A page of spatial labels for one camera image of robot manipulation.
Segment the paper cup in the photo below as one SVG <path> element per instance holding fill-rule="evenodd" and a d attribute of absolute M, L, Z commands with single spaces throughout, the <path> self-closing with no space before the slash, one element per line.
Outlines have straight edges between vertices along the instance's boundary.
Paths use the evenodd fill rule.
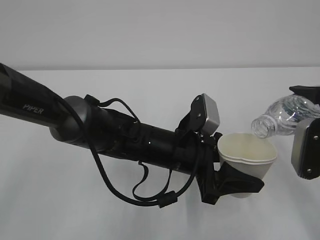
<path fill-rule="evenodd" d="M 227 162 L 245 174 L 263 179 L 277 158 L 277 150 L 267 139 L 250 133 L 223 135 L 218 143 L 220 164 Z M 236 198 L 246 198 L 251 193 L 234 193 Z"/>

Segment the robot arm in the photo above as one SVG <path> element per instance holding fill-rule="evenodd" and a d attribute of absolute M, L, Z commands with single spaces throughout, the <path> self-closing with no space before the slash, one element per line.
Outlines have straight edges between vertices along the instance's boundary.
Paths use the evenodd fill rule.
<path fill-rule="evenodd" d="M 116 101 L 121 102 L 133 117 L 106 108 Z M 99 102 L 90 95 L 62 99 L 47 87 L 0 64 L 0 114 L 47 126 L 56 140 L 90 149 L 108 189 L 130 204 L 162 208 L 175 203 L 194 178 L 201 200 L 213 205 L 223 195 L 258 193 L 264 186 L 262 180 L 244 174 L 226 162 L 219 171 L 214 169 L 214 163 L 220 161 L 217 142 L 222 134 L 216 132 L 220 124 L 217 105 L 206 94 L 198 95 L 177 129 L 169 131 L 141 123 L 120 99 Z M 156 196 L 137 198 L 134 195 L 134 200 L 112 186 L 99 155 L 137 161 L 141 165 L 152 164 L 190 177 L 177 192 L 166 193 L 166 186 Z M 148 168 L 143 167 L 147 176 Z"/>

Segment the clear plastic bottle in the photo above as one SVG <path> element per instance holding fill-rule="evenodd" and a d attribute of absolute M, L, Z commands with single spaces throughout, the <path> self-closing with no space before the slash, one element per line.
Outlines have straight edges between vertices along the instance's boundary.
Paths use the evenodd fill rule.
<path fill-rule="evenodd" d="M 261 139 L 273 135 L 292 135 L 297 124 L 309 118 L 320 118 L 319 105 L 300 95 L 280 98 L 269 106 L 265 114 L 253 120 L 252 132 Z"/>

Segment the bottle cap opening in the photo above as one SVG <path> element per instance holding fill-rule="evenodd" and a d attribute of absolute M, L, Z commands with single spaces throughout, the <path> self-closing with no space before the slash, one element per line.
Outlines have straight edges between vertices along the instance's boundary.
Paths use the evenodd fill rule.
<path fill-rule="evenodd" d="M 265 139 L 276 134 L 277 123 L 272 117 L 268 115 L 261 115 L 260 117 L 253 120 L 251 129 L 253 134 L 258 138 Z"/>

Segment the white wall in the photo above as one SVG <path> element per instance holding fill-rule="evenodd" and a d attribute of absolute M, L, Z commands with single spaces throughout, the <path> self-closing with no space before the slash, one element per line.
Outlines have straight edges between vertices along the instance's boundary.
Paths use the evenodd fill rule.
<path fill-rule="evenodd" d="M 320 66 L 319 0 L 1 0 L 20 70 Z"/>
<path fill-rule="evenodd" d="M 216 100 L 226 134 L 250 131 L 253 118 L 288 87 L 319 83 L 320 68 L 24 71 L 63 97 L 119 97 L 147 124 L 174 130 L 193 98 Z M 132 206 L 105 187 L 90 152 L 53 140 L 49 130 L 0 116 L 0 239 L 3 240 L 318 240 L 319 179 L 296 176 L 293 138 L 274 137 L 278 160 L 261 193 L 202 203 L 196 182 L 166 208 Z M 112 183 L 131 196 L 143 170 L 102 157 Z M 158 192 L 168 172 L 151 166 L 141 195 Z M 188 176 L 175 172 L 170 188 Z"/>

